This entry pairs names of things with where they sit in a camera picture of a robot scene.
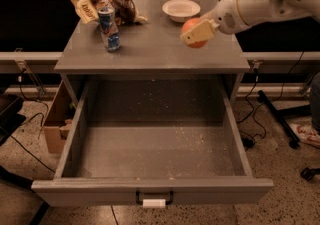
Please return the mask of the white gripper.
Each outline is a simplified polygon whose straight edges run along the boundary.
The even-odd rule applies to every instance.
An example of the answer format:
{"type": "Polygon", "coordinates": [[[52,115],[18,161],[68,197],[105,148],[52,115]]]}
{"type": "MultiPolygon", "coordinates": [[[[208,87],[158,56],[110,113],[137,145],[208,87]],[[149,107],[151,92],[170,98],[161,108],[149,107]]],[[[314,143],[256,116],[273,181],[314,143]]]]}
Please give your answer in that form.
{"type": "Polygon", "coordinates": [[[180,39],[188,46],[203,46],[213,38],[216,29],[225,34],[236,34],[250,29],[240,16],[238,0],[220,0],[200,18],[187,20],[181,29],[180,39]]]}

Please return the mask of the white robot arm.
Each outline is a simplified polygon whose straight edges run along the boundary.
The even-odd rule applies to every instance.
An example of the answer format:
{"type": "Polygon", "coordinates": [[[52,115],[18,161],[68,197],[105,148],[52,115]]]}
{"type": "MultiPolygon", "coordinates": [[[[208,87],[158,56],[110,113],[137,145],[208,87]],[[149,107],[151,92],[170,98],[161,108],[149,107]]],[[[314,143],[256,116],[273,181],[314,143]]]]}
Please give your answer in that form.
{"type": "Polygon", "coordinates": [[[217,30],[236,34],[266,22],[309,16],[320,18],[320,0],[220,0],[193,25],[183,28],[180,39],[191,46],[213,38],[217,30]]]}

